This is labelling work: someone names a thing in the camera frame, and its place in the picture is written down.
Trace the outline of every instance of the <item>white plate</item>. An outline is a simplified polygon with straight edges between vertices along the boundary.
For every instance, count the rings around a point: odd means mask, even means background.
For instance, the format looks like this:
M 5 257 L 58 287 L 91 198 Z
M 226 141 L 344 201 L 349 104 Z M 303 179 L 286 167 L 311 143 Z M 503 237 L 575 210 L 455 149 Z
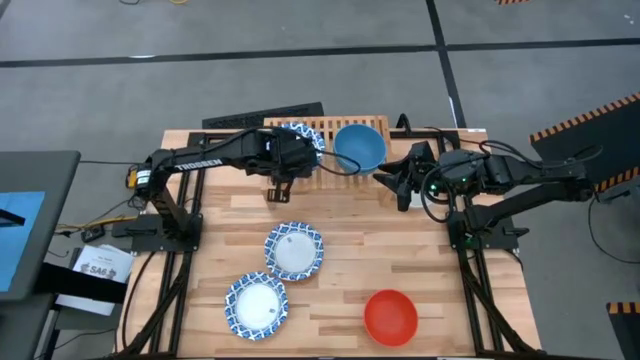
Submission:
M 267 268 L 282 280 L 304 280 L 322 265 L 322 236 L 311 225 L 292 221 L 273 230 L 264 243 Z
M 282 281 L 261 271 L 248 273 L 233 283 L 225 303 L 231 331 L 254 341 L 273 335 L 289 312 Z

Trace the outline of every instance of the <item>white paper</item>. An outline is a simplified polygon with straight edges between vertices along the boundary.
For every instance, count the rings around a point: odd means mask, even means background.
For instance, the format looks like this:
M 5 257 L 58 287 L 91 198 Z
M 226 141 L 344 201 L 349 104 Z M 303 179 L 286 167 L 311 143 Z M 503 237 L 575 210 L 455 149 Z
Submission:
M 99 248 L 85 245 L 73 271 L 124 283 L 132 265 L 133 256 L 118 248 L 110 245 L 101 245 Z M 56 304 L 105 316 L 111 315 L 114 307 L 113 303 L 68 295 L 58 296 Z

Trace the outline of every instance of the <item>plate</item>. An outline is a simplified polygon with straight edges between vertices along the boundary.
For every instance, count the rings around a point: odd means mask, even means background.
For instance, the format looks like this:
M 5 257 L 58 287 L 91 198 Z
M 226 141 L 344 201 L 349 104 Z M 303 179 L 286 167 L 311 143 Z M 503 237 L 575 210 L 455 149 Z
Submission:
M 294 130 L 298 134 L 306 137 L 307 139 L 313 140 L 313 146 L 316 149 L 325 151 L 326 145 L 324 143 L 324 139 L 322 138 L 322 135 L 320 135 L 319 132 L 313 130 L 310 126 L 307 126 L 302 123 L 291 122 L 291 123 L 282 125 L 282 127 L 285 129 Z M 318 157 L 318 164 L 320 164 L 322 162 L 322 153 L 316 153 L 316 156 Z
M 282 281 L 261 271 L 248 273 L 233 283 L 225 304 L 231 331 L 253 341 L 273 335 L 289 312 Z
M 311 225 L 292 221 L 273 230 L 264 243 L 267 268 L 282 280 L 304 280 L 322 265 L 322 236 Z

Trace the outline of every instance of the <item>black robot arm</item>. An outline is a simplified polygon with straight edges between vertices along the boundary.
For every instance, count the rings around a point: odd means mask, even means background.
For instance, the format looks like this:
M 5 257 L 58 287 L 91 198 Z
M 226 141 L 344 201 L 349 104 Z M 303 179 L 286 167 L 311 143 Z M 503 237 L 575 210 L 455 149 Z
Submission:
M 247 129 L 218 143 L 155 151 L 137 168 L 135 195 L 153 204 L 167 237 L 181 240 L 192 235 L 192 215 L 176 205 L 166 187 L 172 174 L 232 166 L 247 175 L 270 176 L 276 188 L 269 190 L 268 200 L 288 202 L 293 180 L 310 177 L 317 164 L 311 140 L 294 131 Z
M 442 154 L 440 182 L 446 182 L 454 194 L 469 198 L 480 193 L 503 195 L 519 185 L 538 186 L 490 206 L 466 207 L 462 214 L 468 232 L 491 228 L 502 219 L 551 201 L 587 201 L 593 195 L 579 161 L 544 164 L 509 155 L 479 155 L 466 150 Z M 465 158 L 476 160 L 464 162 Z
M 429 144 L 422 142 L 414 144 L 404 159 L 379 169 L 387 174 L 374 178 L 396 193 L 399 211 L 408 210 L 411 192 L 448 189 L 449 196 L 472 198 L 481 193 L 502 195 L 519 185 L 539 185 L 491 206 L 467 207 L 462 213 L 470 232 L 550 201 L 586 201 L 593 195 L 584 166 L 576 160 L 544 164 L 458 149 L 442 153 L 436 162 Z

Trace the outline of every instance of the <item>black keyboard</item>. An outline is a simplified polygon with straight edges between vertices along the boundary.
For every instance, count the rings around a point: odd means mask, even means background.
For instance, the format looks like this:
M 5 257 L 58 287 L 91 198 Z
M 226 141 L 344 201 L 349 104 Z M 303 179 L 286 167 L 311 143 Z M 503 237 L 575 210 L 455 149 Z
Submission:
M 254 111 L 202 120 L 203 129 L 245 129 L 264 125 L 265 118 L 324 116 L 321 102 Z

